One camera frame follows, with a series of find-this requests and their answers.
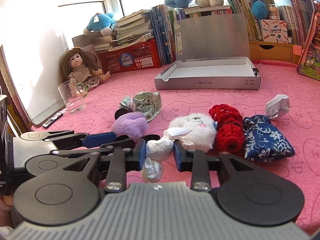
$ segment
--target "white crumpled tissue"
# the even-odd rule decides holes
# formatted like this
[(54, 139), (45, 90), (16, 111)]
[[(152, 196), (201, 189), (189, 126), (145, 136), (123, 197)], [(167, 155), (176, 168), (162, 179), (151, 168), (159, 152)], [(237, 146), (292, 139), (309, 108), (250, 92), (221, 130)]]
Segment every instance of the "white crumpled tissue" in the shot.
[(289, 112), (290, 100), (286, 95), (276, 95), (272, 100), (266, 103), (264, 114), (271, 120), (277, 120)]
[(180, 140), (182, 145), (193, 149), (193, 143), (185, 140), (185, 136), (192, 130), (183, 127), (172, 127), (163, 132), (160, 140), (150, 140), (146, 145), (146, 159), (141, 170), (145, 182), (158, 182), (164, 172), (162, 162), (170, 158), (173, 151), (173, 141)]

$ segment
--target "drawer handle cutout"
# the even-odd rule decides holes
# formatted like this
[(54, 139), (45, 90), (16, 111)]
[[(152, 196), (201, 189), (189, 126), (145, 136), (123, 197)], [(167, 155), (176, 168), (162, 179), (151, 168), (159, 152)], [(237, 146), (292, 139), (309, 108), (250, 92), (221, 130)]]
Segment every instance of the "drawer handle cutout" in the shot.
[(272, 49), (274, 45), (259, 45), (263, 49)]

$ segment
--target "gray ribbed panel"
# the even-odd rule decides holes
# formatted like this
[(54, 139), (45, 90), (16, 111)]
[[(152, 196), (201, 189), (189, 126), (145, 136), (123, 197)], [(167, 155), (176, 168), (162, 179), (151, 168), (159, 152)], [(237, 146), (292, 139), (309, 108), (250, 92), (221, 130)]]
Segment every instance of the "gray ribbed panel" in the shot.
[(38, 155), (49, 154), (51, 150), (56, 150), (52, 142), (27, 141), (20, 137), (13, 138), (13, 163), (16, 172), (25, 173), (24, 166), (27, 160)]
[(224, 214), (208, 193), (185, 182), (131, 184), (123, 193), (109, 194), (87, 218), (45, 228), (22, 223), (8, 240), (307, 240), (294, 223), (257, 228)]

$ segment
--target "metal bolt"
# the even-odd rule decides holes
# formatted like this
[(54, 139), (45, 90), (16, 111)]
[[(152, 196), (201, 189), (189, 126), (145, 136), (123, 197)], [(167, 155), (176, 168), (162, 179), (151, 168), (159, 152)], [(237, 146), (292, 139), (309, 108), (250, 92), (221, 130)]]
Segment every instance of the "metal bolt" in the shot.
[(203, 181), (198, 181), (193, 184), (193, 187), (196, 190), (207, 190), (209, 188), (209, 184)]
[(107, 184), (106, 188), (109, 190), (119, 190), (121, 189), (122, 184), (119, 182), (110, 182)]
[(161, 190), (163, 187), (159, 184), (153, 187), (156, 191)]

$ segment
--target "mug handle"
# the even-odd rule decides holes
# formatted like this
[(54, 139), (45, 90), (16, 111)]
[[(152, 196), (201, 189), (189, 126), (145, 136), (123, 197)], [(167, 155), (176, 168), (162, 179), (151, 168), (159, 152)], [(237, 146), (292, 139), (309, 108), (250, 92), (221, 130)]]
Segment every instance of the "mug handle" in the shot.
[(77, 85), (78, 85), (78, 86), (79, 86), (79, 85), (82, 85), (82, 86), (85, 88), (85, 95), (84, 95), (84, 97), (83, 97), (83, 98), (85, 98), (85, 97), (87, 96), (87, 94), (88, 94), (88, 86), (87, 86), (87, 84), (86, 84), (86, 83), (83, 83), (83, 82), (80, 82), (80, 83), (78, 83)]

